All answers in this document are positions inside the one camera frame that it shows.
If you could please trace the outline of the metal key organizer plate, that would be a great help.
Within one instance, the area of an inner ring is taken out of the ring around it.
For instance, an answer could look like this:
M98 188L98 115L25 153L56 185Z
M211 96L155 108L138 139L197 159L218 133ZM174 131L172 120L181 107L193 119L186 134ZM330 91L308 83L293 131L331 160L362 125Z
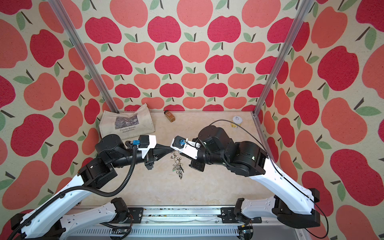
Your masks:
M180 180L183 178L184 175L184 168L183 168L183 163L182 163L182 157L177 155L175 152L172 153L171 159L174 161L173 163L173 169L172 171L175 172Z

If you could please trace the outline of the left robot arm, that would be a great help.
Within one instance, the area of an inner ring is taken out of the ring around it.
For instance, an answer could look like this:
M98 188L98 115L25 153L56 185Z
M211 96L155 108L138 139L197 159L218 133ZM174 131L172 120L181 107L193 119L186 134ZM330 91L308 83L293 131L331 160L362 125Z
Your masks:
M103 137L96 144L97 156L80 169L77 175L58 193L28 214L11 218L13 240L61 240L76 228L94 224L112 227L132 219L132 214L119 194L131 179L136 164L151 170L154 163L174 151L160 145L154 135L141 135L137 141L123 142L116 134ZM112 198L111 202L87 212L85 220L65 219L65 214L86 197L95 194Z

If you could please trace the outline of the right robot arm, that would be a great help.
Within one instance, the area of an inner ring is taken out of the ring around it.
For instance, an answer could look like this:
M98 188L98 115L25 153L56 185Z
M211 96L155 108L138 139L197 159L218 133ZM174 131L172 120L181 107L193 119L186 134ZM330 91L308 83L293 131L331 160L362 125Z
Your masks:
M203 172L206 165L224 166L274 193L273 197L263 200L238 199L234 214L239 221L249 223L254 218L275 218L295 229L320 226L320 213L315 207L320 200L320 192L294 181L257 144L234 142L223 128L210 125L192 141L176 136L171 148L189 158L190 167L195 170Z

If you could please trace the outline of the beige printed tote bag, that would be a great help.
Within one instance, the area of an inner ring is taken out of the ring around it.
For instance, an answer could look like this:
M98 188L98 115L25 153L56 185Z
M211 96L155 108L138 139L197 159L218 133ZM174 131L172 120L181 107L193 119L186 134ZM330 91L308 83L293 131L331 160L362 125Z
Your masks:
M118 135L122 140L149 135L155 132L150 110L147 104L140 106L135 112L112 113L104 111L99 124L101 137Z

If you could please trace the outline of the small amber bottle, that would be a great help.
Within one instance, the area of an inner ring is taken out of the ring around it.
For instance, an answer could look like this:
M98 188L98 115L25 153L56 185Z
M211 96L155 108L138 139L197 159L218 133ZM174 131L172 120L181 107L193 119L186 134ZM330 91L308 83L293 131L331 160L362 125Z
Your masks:
M171 113L169 110L164 111L164 115L167 117L167 119L172 123L176 120L176 117Z

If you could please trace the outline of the front aluminium rail base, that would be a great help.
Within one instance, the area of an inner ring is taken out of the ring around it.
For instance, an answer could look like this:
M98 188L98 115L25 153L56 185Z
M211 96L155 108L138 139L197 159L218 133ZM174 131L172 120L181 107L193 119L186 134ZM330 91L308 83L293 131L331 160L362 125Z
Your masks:
M275 218L237 222L233 206L130 206L112 223L112 209L75 207L61 218L61 240L309 240L305 230Z

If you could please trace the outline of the left aluminium frame post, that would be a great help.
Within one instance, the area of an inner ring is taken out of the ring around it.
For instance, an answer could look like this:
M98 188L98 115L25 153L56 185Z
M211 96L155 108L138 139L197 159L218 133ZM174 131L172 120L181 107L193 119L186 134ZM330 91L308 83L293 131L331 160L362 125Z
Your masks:
M79 37L77 30L71 21L70 16L65 10L64 5L62 4L61 1L58 1L58 0L53 0L53 1L49 0L48 2L51 8L53 9L56 17L58 18L59 22L61 23L64 30L66 31L67 35L69 36L69 39L72 41L81 60L85 64L85 67L87 68L90 76L95 82L95 85L98 87L102 97L104 98L105 102L109 106L110 110L113 113L119 113L120 111L118 109L116 102L111 96L102 76L98 72L96 65L94 64L94 61L92 60L91 55L89 54L87 48L85 47L84 43Z

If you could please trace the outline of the aluminium frame post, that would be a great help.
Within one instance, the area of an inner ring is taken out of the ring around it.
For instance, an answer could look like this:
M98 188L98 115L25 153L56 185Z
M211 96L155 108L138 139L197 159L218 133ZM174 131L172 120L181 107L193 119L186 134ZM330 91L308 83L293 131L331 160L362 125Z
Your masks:
M87 68L90 76L95 82L95 85L98 87L102 97L104 98L105 102L109 106L110 110L113 113L119 113L120 111L118 109L116 102L111 96L102 76L98 72L96 65L94 64L94 61L92 60L91 55L89 54L87 48L85 47L84 43L79 37L77 30L71 21L70 16L65 10L64 5L62 4L61 1L58 1L58 0L53 0L53 1L49 0L48 2L51 8L53 9L56 17L58 18L59 22L61 23L64 30L66 31L67 35L69 36L69 39L72 41L81 60L85 64L85 67Z
M296 39L304 20L306 19L308 12L310 11L310 8L312 4L315 1L301 1L301 5L298 8L298 12L296 14L296 17L293 20L293 23L291 25L291 28L287 34L287 37L285 41L283 42L283 45L281 47L281 50L279 51L279 55L277 56L277 59L275 61L275 64L272 68L271 73L269 74L265 87L263 88L262 94L258 99L257 105L255 107L255 110L253 111L253 118L256 119L256 117L259 114L259 111L262 108L262 105L265 103L265 100L269 94L269 91L271 90L271 87L273 85L273 82L277 79L277 75L280 72L282 65L285 61L286 56L289 54L289 51L293 49L292 45L294 40Z

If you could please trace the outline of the right aluminium frame post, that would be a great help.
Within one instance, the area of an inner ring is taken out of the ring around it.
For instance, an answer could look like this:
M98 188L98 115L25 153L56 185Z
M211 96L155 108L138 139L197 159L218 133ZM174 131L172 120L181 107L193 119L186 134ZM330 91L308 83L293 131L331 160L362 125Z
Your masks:
M275 61L275 64L272 68L271 73L269 74L265 87L263 88L262 94L258 99L257 105L255 107L255 110L253 111L253 118L256 119L256 117L259 114L259 111L262 108L262 105L265 103L265 100L269 94L269 91L271 90L271 87L273 85L273 82L277 79L277 75L280 72L282 65L285 61L286 56L289 54L289 51L293 49L292 45L294 40L296 39L304 20L306 19L308 12L310 11L310 8L312 4L315 1L301 1L301 5L298 8L298 12L296 14L296 17L293 20L293 23L291 25L291 28L287 34L287 37L285 41L283 42L283 45L281 47L281 50L279 51L279 55L277 56L277 59Z

